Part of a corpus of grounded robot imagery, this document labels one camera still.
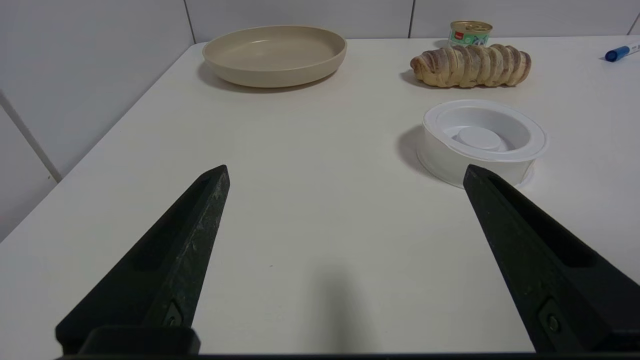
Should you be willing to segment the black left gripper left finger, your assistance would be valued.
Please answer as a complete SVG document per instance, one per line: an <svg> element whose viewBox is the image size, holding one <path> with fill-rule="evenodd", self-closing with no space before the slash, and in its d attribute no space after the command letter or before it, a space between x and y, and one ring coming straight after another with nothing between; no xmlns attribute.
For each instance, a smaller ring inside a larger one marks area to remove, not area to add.
<svg viewBox="0 0 640 360"><path fill-rule="evenodd" d="M195 355L192 328L230 190L202 173L55 327L64 355Z"/></svg>

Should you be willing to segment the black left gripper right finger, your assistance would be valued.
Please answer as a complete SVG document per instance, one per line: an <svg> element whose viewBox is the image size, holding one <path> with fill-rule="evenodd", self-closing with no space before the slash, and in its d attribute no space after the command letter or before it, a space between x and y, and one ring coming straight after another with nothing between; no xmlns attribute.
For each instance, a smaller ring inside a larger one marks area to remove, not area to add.
<svg viewBox="0 0 640 360"><path fill-rule="evenodd" d="M637 353L640 287L498 174L462 186L538 353Z"/></svg>

